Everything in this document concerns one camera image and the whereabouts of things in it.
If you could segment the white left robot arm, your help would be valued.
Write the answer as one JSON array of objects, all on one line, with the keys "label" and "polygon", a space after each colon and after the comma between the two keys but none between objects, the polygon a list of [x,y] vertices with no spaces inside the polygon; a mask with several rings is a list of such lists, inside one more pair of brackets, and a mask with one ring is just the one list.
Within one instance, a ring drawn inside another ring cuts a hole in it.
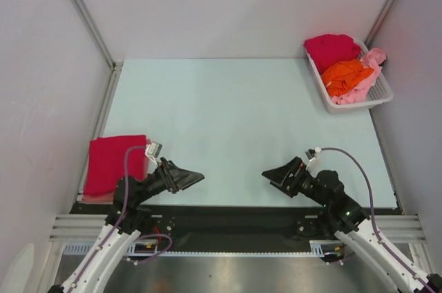
[{"label": "white left robot arm", "polygon": [[93,246],[75,271],[49,292],[101,292],[127,249],[137,240],[172,238],[154,231],[155,218],[142,203],[162,192],[177,193],[204,180],[204,174],[181,169],[166,158],[160,158],[154,172],[144,180],[128,174],[129,154],[124,156],[124,176],[117,183],[113,204]]}]

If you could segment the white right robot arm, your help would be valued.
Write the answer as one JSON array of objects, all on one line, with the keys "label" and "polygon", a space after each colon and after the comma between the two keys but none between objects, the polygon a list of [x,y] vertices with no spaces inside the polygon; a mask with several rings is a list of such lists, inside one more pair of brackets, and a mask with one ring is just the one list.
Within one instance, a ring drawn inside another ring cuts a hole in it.
[{"label": "white right robot arm", "polygon": [[299,157],[262,172],[270,184],[293,198],[302,194],[322,206],[313,220],[314,231],[337,238],[361,258],[392,292],[440,292],[441,276],[430,274],[408,259],[381,232],[368,214],[346,194],[336,171],[310,174]]}]

